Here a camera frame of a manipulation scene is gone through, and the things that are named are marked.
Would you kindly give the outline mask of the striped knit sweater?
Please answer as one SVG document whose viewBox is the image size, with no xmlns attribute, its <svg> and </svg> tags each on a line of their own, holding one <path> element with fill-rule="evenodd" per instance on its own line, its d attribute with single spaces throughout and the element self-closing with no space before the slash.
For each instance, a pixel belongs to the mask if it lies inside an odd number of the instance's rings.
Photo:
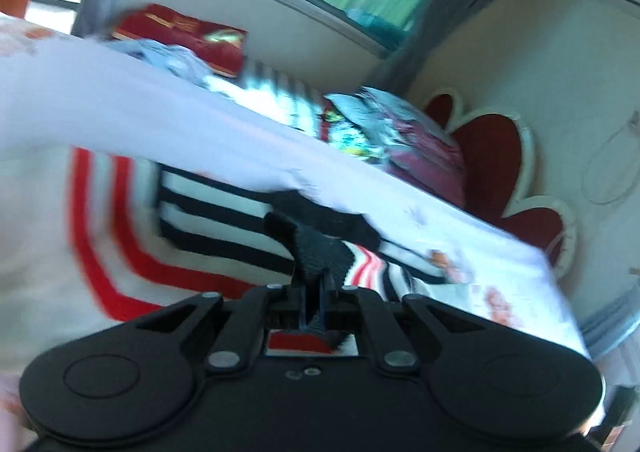
<svg viewBox="0 0 640 452">
<path fill-rule="evenodd" d="M 385 300 L 444 275 L 368 219 L 153 161 L 43 149 L 1 164 L 1 368 L 206 291 L 291 281 L 319 257 Z"/>
</svg>

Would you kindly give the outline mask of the red white scalloped headboard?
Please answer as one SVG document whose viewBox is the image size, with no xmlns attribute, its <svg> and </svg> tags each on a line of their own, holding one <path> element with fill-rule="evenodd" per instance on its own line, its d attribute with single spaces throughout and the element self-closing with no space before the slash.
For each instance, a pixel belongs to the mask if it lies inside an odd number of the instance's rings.
<svg viewBox="0 0 640 452">
<path fill-rule="evenodd" d="M 541 249 L 555 277 L 564 279 L 576 256 L 577 221 L 565 201 L 532 193 L 537 166 L 533 130 L 516 112 L 465 112 L 454 89 L 436 91 L 423 112 L 459 144 L 466 211 Z"/>
</svg>

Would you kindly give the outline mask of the stack of folded quilts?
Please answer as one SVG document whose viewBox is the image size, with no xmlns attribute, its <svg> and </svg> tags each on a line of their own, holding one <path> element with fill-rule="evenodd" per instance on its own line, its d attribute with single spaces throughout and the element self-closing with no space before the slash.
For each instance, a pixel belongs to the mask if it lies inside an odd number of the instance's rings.
<svg viewBox="0 0 640 452">
<path fill-rule="evenodd" d="M 369 88 L 324 97 L 321 138 L 340 152 L 465 206 L 459 144 L 433 119 L 394 94 Z"/>
</svg>

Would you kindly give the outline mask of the striped grey white mattress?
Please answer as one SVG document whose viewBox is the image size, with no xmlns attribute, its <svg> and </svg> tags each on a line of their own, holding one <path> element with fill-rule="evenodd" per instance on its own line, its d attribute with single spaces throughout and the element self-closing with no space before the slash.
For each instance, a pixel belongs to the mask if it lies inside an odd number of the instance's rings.
<svg viewBox="0 0 640 452">
<path fill-rule="evenodd" d="M 245 57 L 234 77 L 214 74 L 205 88 L 231 98 L 235 103 L 277 123 L 326 141 L 326 100 L 321 91 L 286 72 Z"/>
</svg>

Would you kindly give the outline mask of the light blue crumpled cloth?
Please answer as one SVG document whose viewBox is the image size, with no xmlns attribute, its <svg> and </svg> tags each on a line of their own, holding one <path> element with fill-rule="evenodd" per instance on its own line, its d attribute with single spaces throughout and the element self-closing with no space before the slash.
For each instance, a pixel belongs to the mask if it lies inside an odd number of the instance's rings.
<svg viewBox="0 0 640 452">
<path fill-rule="evenodd" d="M 112 40 L 105 45 L 201 88 L 207 88 L 214 77 L 204 60 L 181 45 L 167 45 L 151 39 Z"/>
</svg>

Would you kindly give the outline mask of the red gold pillow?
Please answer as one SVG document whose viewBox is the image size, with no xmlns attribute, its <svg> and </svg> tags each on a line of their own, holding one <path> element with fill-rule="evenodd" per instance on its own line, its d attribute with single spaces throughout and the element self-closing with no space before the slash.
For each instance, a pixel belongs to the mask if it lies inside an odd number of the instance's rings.
<svg viewBox="0 0 640 452">
<path fill-rule="evenodd" d="M 191 50 L 219 76 L 236 78 L 244 62 L 247 32 L 183 15 L 160 4 L 127 14 L 113 29 L 117 40 L 154 40 Z"/>
</svg>

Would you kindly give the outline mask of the floral pink bed sheet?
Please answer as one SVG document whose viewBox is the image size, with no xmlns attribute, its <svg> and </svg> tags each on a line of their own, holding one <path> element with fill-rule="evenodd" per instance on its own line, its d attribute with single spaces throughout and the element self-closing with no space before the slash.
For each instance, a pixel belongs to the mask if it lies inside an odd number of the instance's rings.
<svg viewBox="0 0 640 452">
<path fill-rule="evenodd" d="M 368 219 L 444 275 L 386 307 L 420 360 L 381 374 L 354 334 L 323 329 L 319 257 L 297 262 L 305 312 L 273 316 L 248 374 L 204 360 L 240 298 L 196 294 L 38 354 L 1 384 L 3 424 L 35 451 L 588 451 L 601 377 L 571 320 L 523 329 L 489 299 L 552 290 L 541 252 L 232 100 L 108 46 L 1 21 L 1 164 L 43 149 L 144 159 L 242 190 L 294 190 Z"/>
</svg>

